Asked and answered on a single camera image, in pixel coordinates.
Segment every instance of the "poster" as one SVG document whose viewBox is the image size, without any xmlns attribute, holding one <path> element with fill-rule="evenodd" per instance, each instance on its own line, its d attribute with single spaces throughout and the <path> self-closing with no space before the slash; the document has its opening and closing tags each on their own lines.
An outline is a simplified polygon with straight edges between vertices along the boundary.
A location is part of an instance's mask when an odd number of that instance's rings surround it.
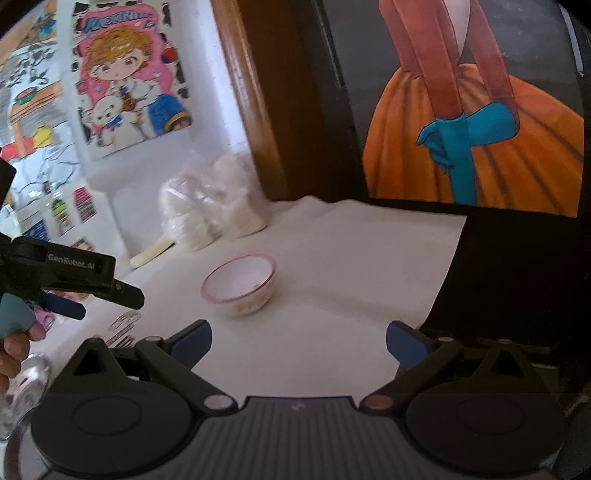
<svg viewBox="0 0 591 480">
<path fill-rule="evenodd" d="M 36 200 L 19 210 L 17 219 L 22 236 L 111 255 L 116 259 L 118 278 L 131 271 L 106 194 L 92 190 L 84 180 Z"/>
<path fill-rule="evenodd" d="M 0 40 L 0 157 L 17 174 L 6 202 L 19 210 L 82 174 L 67 121 L 57 55 L 56 0 Z"/>
<path fill-rule="evenodd" d="M 93 159 L 191 125 L 170 27 L 168 2 L 76 3 L 72 72 Z"/>
<path fill-rule="evenodd" d="M 558 2 L 323 3 L 370 197 L 577 215 L 588 47 Z"/>
</svg>

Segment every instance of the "white wall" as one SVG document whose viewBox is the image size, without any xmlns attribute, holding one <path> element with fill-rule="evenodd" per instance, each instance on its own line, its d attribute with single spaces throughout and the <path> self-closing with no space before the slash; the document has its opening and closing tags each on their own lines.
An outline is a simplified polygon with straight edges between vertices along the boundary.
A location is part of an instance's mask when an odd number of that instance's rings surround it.
<svg viewBox="0 0 591 480">
<path fill-rule="evenodd" d="M 60 46 L 64 92 L 76 91 L 69 37 L 75 1 L 58 2 L 58 40 L 68 46 Z M 209 0 L 171 0 L 170 9 L 169 39 L 179 52 L 190 89 L 190 127 L 92 161 L 74 94 L 66 101 L 85 176 L 94 189 L 108 195 L 132 256 L 162 235 L 157 194 L 163 182 L 191 161 L 206 166 L 229 151 L 250 157 Z"/>
</svg>

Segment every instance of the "blue glove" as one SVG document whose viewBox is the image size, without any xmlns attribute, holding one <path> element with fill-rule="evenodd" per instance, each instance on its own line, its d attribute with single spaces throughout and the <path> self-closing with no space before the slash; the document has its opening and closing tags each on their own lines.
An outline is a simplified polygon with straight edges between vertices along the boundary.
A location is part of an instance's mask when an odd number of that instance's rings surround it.
<svg viewBox="0 0 591 480">
<path fill-rule="evenodd" d="M 453 199 L 476 205 L 476 177 L 471 147 L 508 140 L 517 134 L 513 113 L 503 103 L 490 103 L 466 117 L 436 118 L 421 130 L 417 145 L 429 149 L 431 159 L 449 174 Z"/>
</svg>

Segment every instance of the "bowl rim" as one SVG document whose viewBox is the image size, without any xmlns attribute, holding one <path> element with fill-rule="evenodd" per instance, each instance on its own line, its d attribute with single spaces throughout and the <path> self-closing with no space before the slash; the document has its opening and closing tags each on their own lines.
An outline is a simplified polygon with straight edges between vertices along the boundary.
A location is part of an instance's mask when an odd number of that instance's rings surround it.
<svg viewBox="0 0 591 480">
<path fill-rule="evenodd" d="M 207 281 L 211 278 L 211 276 L 217 272 L 220 268 L 225 267 L 226 265 L 228 265 L 229 263 L 232 263 L 236 260 L 241 260 L 243 258 L 250 258 L 250 257 L 255 257 L 255 258 L 262 258 L 263 260 L 268 261 L 271 264 L 271 273 L 270 275 L 267 277 L 267 279 L 261 283 L 257 288 L 249 291 L 248 293 L 245 293 L 244 295 L 240 295 L 238 297 L 232 297 L 231 299 L 219 299 L 217 297 L 214 297 L 213 295 L 211 295 L 210 293 L 208 293 L 205 290 L 205 285 L 207 284 Z M 242 300 L 250 295 L 252 295 L 253 293 L 256 293 L 257 291 L 259 291 L 260 289 L 262 289 L 265 285 L 267 285 L 271 279 L 275 276 L 275 270 L 277 269 L 277 264 L 275 263 L 275 260 L 273 260 L 271 257 L 269 257 L 269 255 L 265 255 L 265 254 L 248 254 L 248 255 L 242 255 L 240 257 L 236 257 L 236 258 L 232 258 L 231 260 L 228 260 L 227 262 L 223 263 L 222 265 L 220 265 L 219 267 L 217 267 L 215 270 L 213 270 L 206 278 L 205 280 L 203 280 L 203 283 L 201 284 L 201 296 L 208 301 L 209 303 L 230 303 L 233 301 L 237 301 L 237 300 Z"/>
</svg>

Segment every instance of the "blue gripper pad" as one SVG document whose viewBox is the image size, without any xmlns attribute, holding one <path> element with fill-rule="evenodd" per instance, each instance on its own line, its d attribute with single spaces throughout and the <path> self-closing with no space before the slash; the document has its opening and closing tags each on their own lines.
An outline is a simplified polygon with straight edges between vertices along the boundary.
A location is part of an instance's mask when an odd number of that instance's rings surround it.
<svg viewBox="0 0 591 480">
<path fill-rule="evenodd" d="M 433 340 L 399 320 L 388 325 L 386 347 L 405 369 L 410 369 L 431 354 Z"/>
<path fill-rule="evenodd" d="M 192 369 L 212 347 L 212 327 L 207 322 L 170 346 L 169 354 Z"/>
</svg>

